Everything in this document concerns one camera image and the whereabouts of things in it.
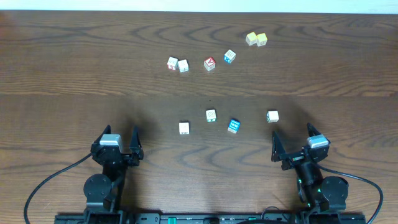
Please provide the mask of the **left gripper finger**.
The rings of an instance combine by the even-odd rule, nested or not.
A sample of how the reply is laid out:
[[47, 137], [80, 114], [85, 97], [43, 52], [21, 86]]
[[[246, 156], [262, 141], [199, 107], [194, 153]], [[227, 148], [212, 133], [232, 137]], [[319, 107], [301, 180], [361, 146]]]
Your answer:
[[141, 142], [139, 139], [139, 133], [138, 133], [137, 127], [135, 127], [133, 129], [131, 141], [129, 144], [129, 149], [131, 150], [132, 153], [141, 153], [142, 152], [142, 146], [141, 146]]
[[104, 131], [100, 134], [100, 136], [98, 137], [98, 142], [100, 142], [100, 140], [104, 134], [111, 134], [111, 126], [110, 125], [107, 125], [105, 127]]

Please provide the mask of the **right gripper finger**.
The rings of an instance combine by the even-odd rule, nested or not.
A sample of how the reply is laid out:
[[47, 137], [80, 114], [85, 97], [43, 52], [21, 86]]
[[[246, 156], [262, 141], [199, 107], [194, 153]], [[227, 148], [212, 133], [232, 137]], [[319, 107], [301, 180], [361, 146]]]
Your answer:
[[272, 132], [272, 162], [279, 162], [284, 159], [285, 149], [276, 131]]
[[321, 135], [321, 132], [319, 132], [314, 125], [312, 125], [311, 123], [307, 123], [307, 131], [308, 131], [308, 135], [310, 137], [314, 137], [314, 136], [319, 136]]

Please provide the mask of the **plain white block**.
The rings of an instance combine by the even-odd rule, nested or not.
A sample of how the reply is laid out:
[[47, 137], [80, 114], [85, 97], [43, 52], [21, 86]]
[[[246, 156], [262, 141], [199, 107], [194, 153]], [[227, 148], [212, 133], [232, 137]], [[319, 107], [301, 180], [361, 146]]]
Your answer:
[[268, 123], [276, 123], [279, 120], [279, 113], [278, 111], [268, 111], [266, 114], [267, 122]]

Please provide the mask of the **blue top block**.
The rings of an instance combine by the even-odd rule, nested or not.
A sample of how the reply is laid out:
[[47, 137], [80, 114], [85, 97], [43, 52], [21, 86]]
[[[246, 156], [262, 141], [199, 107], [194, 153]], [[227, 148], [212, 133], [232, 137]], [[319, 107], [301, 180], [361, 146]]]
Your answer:
[[232, 119], [228, 125], [228, 131], [236, 134], [240, 128], [241, 123], [235, 119]]

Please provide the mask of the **green sided block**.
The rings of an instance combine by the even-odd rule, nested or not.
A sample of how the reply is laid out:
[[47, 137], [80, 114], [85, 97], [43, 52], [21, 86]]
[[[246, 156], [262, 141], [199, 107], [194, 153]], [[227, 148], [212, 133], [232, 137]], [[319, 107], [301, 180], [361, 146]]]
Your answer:
[[206, 121], [208, 123], [215, 122], [216, 119], [216, 110], [206, 110]]

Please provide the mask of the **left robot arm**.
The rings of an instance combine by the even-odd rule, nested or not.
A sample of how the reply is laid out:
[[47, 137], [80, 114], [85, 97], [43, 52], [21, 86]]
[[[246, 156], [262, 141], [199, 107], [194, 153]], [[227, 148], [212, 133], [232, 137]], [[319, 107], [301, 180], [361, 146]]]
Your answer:
[[91, 145], [91, 155], [103, 171], [89, 177], [84, 184], [86, 209], [83, 223], [129, 223], [134, 219], [128, 212], [121, 210], [121, 197], [129, 167], [138, 166], [144, 158], [144, 152], [134, 128], [129, 144], [129, 153], [123, 153], [121, 136], [111, 132], [107, 126]]

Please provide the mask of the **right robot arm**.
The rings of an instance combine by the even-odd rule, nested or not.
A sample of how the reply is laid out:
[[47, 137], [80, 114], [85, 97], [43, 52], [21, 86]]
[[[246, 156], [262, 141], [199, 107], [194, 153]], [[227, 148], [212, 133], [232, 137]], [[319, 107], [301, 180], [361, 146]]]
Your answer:
[[338, 221], [339, 211], [346, 208], [348, 182], [341, 177], [322, 175], [318, 162], [327, 157], [330, 141], [310, 123], [307, 131], [307, 144], [293, 153], [287, 153], [277, 132], [272, 132], [271, 161], [281, 161], [282, 170], [295, 170], [300, 200], [308, 205], [291, 215], [288, 222]]

